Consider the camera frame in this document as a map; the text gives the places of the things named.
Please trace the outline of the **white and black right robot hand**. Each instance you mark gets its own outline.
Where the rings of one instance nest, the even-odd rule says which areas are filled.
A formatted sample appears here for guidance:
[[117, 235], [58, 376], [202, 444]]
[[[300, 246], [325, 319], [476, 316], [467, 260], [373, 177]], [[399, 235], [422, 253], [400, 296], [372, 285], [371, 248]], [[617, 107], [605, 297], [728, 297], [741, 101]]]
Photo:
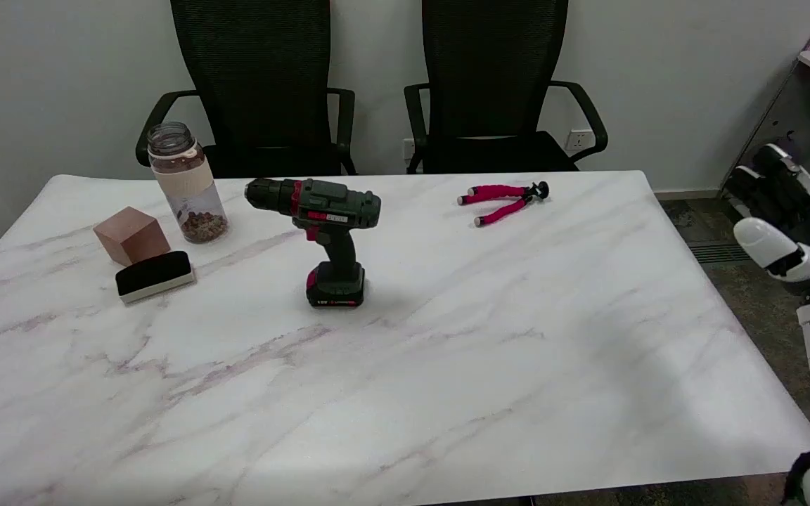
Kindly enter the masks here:
[[749, 258], [810, 302], [810, 173], [775, 143], [730, 173], [726, 190], [742, 205], [734, 238]]

